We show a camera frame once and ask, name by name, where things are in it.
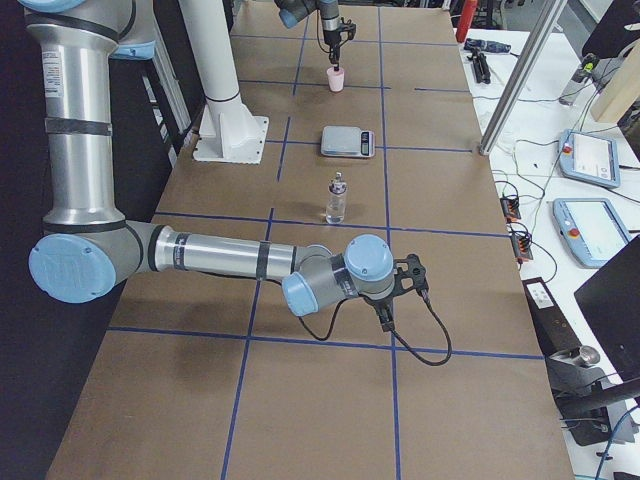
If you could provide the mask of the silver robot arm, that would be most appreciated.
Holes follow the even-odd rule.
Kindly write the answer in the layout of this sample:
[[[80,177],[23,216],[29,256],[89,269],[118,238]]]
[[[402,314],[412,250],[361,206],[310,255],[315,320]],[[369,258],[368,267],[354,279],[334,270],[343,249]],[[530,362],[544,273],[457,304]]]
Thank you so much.
[[[114,200],[109,62],[154,55],[153,5],[27,1],[24,9],[27,30],[41,47],[53,183],[53,206],[29,269],[51,297],[85,303],[134,274],[175,269],[277,283],[297,317],[359,297],[392,331],[394,299],[410,291],[427,296],[419,258],[397,259],[371,234],[334,254],[321,245],[199,235],[128,220]]]
[[[322,26],[323,44],[320,49],[328,56],[334,71],[340,69],[341,48],[353,40],[357,25],[340,15],[339,2],[335,0],[275,0],[279,18],[291,29],[313,13],[318,14]]]

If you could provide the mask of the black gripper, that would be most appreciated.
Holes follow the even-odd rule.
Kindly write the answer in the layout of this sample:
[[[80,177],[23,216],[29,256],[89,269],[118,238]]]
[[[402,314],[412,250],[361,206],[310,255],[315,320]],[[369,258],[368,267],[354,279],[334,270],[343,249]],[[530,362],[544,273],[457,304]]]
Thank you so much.
[[[406,258],[395,259],[395,272],[391,290],[380,298],[364,295],[366,303],[391,303],[396,297],[414,291],[422,300],[428,301],[427,269],[415,253]],[[395,330],[393,309],[388,304],[379,304],[376,312],[383,332]]]
[[[320,17],[325,45],[329,48],[328,59],[334,70],[340,70],[340,47],[356,35],[356,24],[344,17]]]

